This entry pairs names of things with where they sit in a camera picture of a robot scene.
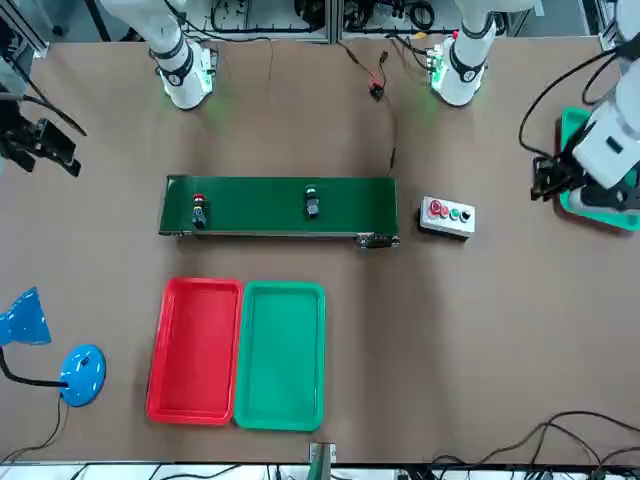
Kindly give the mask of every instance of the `lamp base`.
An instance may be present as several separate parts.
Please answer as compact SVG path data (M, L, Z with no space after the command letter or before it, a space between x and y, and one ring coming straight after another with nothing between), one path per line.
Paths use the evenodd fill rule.
M62 399L70 407L83 407L98 396L107 375L107 362L102 351L95 345L78 345L60 367Z

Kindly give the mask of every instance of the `control box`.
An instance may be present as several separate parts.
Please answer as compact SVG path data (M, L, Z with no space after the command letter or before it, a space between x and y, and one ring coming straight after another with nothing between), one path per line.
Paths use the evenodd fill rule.
M424 197L420 205L418 229L466 240L476 230L476 210L471 205Z

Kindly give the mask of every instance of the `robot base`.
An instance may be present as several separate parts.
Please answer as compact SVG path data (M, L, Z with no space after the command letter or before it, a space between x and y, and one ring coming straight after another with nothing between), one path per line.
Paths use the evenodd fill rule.
M184 78L182 85L171 85L162 75L164 91L176 107L191 110L213 92L216 71L218 69L218 53L203 48L197 43L190 43L194 58L193 68Z
M449 60L449 50L452 47L453 38L447 38L442 45L434 47L430 53L431 68L427 72L427 82L431 90L446 104L452 107L463 107L471 102L480 89L486 68L483 68L472 82L463 82Z

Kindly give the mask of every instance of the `green conveyor belt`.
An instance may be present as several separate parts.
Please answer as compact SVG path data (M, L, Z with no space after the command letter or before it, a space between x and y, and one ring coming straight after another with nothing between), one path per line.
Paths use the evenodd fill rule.
M315 218L305 212L309 185L319 199ZM191 221L195 193L207 198L203 229ZM159 233L391 238L398 234L395 180L172 175L167 177Z

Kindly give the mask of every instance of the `blue desk lamp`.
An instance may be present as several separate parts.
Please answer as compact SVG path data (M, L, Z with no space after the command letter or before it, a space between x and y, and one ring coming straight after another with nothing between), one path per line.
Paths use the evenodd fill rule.
M2 347L20 342L27 345L51 343L51 334L40 306L36 287L20 295L7 313L0 313L0 370L14 382L35 387L60 389L62 399L71 407L91 403L100 393L106 377L104 355L95 345L78 345L60 367L58 381L31 380L13 374L4 359Z

